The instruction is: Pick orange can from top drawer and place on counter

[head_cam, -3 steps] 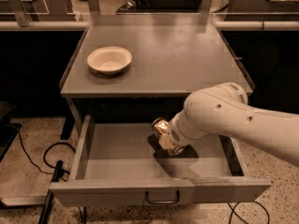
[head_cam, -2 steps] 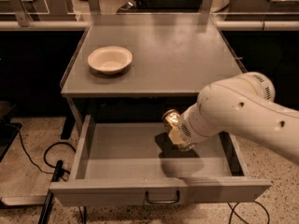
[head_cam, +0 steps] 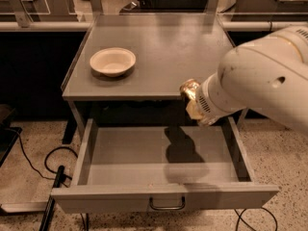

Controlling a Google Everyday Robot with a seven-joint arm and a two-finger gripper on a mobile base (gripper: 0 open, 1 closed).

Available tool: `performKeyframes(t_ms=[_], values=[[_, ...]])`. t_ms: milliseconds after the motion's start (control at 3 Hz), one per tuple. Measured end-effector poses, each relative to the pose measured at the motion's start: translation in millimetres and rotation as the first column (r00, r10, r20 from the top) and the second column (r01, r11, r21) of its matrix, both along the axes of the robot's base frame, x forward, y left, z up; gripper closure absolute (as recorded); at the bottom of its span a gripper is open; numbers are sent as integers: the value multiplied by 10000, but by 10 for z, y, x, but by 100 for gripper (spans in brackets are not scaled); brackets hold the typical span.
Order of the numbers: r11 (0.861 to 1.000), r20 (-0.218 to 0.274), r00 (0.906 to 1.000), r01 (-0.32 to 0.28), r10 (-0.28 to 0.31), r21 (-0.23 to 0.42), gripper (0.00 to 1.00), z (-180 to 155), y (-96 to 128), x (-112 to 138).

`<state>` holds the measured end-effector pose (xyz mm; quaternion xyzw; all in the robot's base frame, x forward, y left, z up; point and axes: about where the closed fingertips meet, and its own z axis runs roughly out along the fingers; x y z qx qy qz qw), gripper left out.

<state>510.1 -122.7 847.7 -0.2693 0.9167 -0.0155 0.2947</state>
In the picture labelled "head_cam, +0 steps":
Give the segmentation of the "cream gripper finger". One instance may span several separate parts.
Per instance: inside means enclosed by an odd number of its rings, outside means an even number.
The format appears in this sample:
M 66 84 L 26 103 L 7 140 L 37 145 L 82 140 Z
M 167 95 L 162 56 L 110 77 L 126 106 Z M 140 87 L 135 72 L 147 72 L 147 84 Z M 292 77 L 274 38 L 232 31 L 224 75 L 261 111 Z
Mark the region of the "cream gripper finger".
M 187 104 L 186 111 L 191 119 L 200 120 L 203 114 L 197 109 L 196 102 L 190 100 Z

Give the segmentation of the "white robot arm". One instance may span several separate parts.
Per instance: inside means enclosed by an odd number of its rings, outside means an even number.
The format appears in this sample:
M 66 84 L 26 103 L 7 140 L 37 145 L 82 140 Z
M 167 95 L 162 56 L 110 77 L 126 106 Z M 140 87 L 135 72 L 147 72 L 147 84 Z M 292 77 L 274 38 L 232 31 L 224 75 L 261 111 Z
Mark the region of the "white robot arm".
M 291 26 L 229 51 L 195 89 L 190 118 L 212 125 L 248 108 L 308 133 L 308 27 Z

